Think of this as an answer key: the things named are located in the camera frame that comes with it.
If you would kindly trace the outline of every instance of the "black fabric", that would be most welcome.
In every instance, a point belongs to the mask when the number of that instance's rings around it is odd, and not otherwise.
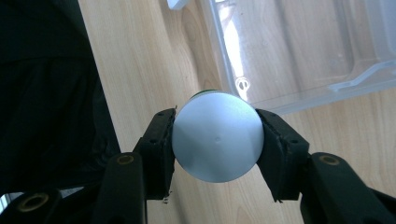
[[[0,195],[101,178],[120,153],[88,39],[51,1],[0,1]]]

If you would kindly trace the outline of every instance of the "clear plastic container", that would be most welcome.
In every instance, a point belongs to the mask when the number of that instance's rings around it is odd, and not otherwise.
[[[396,86],[394,0],[203,0],[222,87],[278,114]]]

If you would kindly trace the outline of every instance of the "wooden surface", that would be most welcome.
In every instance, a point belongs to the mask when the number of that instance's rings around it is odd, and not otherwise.
[[[152,116],[219,88],[199,2],[79,0],[123,151]],[[396,196],[396,90],[283,116],[311,143],[346,159],[365,183]],[[257,167],[224,184],[194,179],[176,163],[169,204],[148,202],[149,223],[302,223],[298,202],[274,203]]]

